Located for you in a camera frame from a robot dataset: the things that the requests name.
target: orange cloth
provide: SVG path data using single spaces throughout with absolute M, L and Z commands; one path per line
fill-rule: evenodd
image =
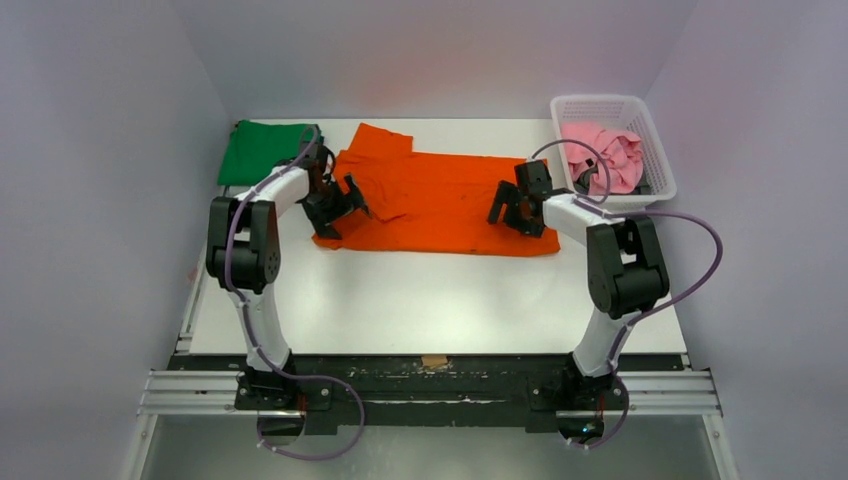
M 356 212 L 333 226 L 341 240 L 316 244 L 351 250 L 474 253 L 531 257 L 559 251 L 556 232 L 521 235 L 486 217 L 498 182 L 515 182 L 520 158 L 475 157 L 412 151 L 412 137 L 360 124 L 339 153 L 335 177 L 353 174 L 372 218 Z

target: laundry basket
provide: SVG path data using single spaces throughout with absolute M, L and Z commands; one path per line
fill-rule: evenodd
M 585 121 L 595 121 L 608 128 L 630 130 L 642 138 L 642 163 L 651 194 L 610 195 L 604 203 L 608 210 L 638 210 L 656 201 L 668 200 L 677 193 L 677 185 L 654 121 L 640 98 L 627 95 L 563 95 L 551 100 L 551 116 L 558 139 L 562 139 L 562 124 Z M 558 148 L 565 169 L 566 185 L 574 190 L 574 181 L 568 174 L 565 145 L 559 144 Z

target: white table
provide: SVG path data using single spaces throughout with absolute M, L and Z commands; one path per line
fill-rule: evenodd
M 417 151 L 526 157 L 554 139 L 550 120 L 291 119 L 318 123 L 333 151 L 361 121 L 412 135 Z M 556 148 L 547 152 L 564 185 Z M 296 353 L 566 353 L 583 336 L 593 305 L 585 248 L 560 235 L 561 251 L 537 258 L 329 251 L 310 239 L 300 207 L 279 220 L 282 269 L 275 283 L 280 324 Z M 236 310 L 203 271 L 189 309 L 191 354 L 244 354 Z M 684 353 L 673 308 L 641 323 L 625 353 Z

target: gray wall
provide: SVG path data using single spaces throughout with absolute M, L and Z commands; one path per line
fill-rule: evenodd
M 115 478 L 228 119 L 165 0 L 47 3 L 0 9 L 0 471 Z
M 679 309 L 711 366 L 744 478 L 848 469 L 848 4 L 701 0 L 648 104 L 679 186 L 727 254 Z M 679 290 L 708 237 L 668 223 Z
M 696 0 L 173 2 L 238 118 L 546 118 L 644 96 Z

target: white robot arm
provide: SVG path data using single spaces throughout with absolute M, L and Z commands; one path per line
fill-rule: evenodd
M 280 330 L 273 292 L 273 282 L 280 267 L 277 218 L 300 203 L 319 236 L 340 238 L 332 227 L 333 221 L 357 208 L 368 214 L 368 207 L 350 175 L 345 177 L 348 193 L 342 193 L 332 176 L 324 173 L 330 155 L 320 141 L 314 142 L 299 166 L 276 167 L 266 180 L 260 182 L 262 189 L 258 193 L 253 192 L 255 195 L 252 197 L 248 191 L 235 198 L 217 197 L 212 201 L 206 268 L 211 276 L 218 279 L 221 287 L 228 290 L 236 306 L 248 345 L 247 365 L 254 370 L 271 372 L 254 345 L 261 345 L 268 359 L 281 368 L 288 362 L 291 351 Z M 224 272 L 227 237 L 235 210 L 248 197 L 250 199 L 236 231 L 248 231 L 249 239 L 233 242 L 230 278 L 235 291 L 231 291 L 226 285 Z M 250 329 L 247 328 L 245 310 Z
M 517 185 L 501 182 L 489 223 L 497 222 L 506 207 L 508 226 L 531 236 L 552 228 L 586 247 L 589 293 L 595 308 L 572 358 L 577 376 L 609 377 L 630 335 L 628 322 L 668 294 L 668 274 L 653 223 L 647 217 L 613 218 L 597 206 L 587 209 L 585 203 L 578 203 L 578 195 L 553 189 L 542 161 L 518 165 L 515 170 Z M 625 264 L 622 253 L 635 259 Z

